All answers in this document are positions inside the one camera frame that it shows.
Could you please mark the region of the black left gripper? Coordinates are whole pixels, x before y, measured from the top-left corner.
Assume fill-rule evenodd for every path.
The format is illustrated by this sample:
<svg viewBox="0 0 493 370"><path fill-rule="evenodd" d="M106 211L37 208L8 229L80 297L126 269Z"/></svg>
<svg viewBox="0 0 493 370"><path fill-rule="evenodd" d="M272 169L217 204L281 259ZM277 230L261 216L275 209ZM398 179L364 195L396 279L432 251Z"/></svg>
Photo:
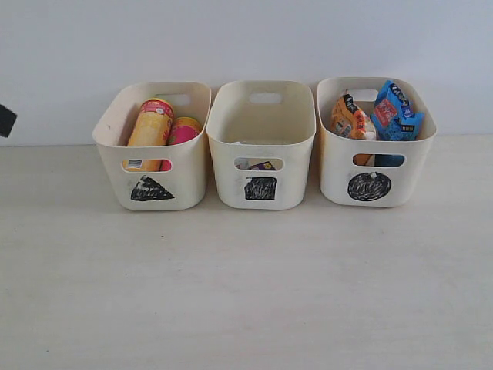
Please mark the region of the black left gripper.
<svg viewBox="0 0 493 370"><path fill-rule="evenodd" d="M0 136L9 137L18 115L4 105L0 105Z"/></svg>

